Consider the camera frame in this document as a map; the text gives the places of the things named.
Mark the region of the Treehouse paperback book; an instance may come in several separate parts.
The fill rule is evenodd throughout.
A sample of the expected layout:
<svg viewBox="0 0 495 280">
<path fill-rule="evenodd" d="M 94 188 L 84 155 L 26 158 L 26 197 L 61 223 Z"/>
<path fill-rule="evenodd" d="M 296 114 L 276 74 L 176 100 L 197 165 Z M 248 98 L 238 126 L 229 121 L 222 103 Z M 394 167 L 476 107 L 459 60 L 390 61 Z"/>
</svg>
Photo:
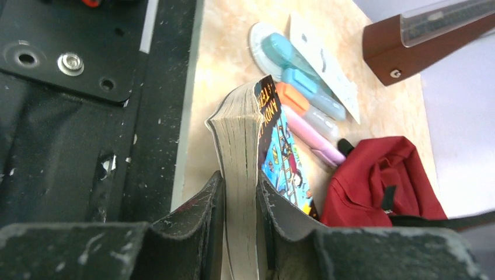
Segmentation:
<svg viewBox="0 0 495 280">
<path fill-rule="evenodd" d="M 232 279 L 259 279 L 256 186 L 260 174 L 317 217 L 308 179 L 271 75 L 228 93 L 207 118 L 226 182 L 225 241 Z"/>
</svg>

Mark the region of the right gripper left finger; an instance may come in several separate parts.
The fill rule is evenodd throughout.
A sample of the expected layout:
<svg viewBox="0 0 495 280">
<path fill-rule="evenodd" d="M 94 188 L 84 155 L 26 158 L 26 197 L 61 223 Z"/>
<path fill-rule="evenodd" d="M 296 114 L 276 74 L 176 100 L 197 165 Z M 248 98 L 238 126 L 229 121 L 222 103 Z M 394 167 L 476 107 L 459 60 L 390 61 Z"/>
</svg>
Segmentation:
<svg viewBox="0 0 495 280">
<path fill-rule="evenodd" d="M 14 223 L 1 229 L 2 279 L 220 279 L 221 173 L 153 222 Z"/>
</svg>

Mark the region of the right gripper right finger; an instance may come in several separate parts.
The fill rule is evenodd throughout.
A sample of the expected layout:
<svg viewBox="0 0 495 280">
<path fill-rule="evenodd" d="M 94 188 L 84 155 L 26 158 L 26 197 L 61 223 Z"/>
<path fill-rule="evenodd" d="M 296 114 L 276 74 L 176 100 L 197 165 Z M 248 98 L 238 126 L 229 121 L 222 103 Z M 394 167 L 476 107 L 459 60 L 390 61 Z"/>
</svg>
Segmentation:
<svg viewBox="0 0 495 280">
<path fill-rule="evenodd" d="M 268 279 L 487 279 L 489 214 L 408 216 L 392 227 L 327 227 L 280 195 L 260 172 Z"/>
</svg>

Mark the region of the red backpack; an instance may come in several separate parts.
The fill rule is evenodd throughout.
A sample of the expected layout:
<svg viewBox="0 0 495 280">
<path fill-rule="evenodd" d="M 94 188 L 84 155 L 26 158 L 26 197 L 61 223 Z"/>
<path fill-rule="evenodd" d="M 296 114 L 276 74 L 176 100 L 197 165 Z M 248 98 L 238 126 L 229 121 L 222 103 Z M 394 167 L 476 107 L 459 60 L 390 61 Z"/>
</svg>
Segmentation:
<svg viewBox="0 0 495 280">
<path fill-rule="evenodd" d="M 328 227 L 448 228 L 494 224 L 494 211 L 449 219 L 416 146 L 404 136 L 337 143 L 346 157 L 330 179 L 319 220 Z"/>
</svg>

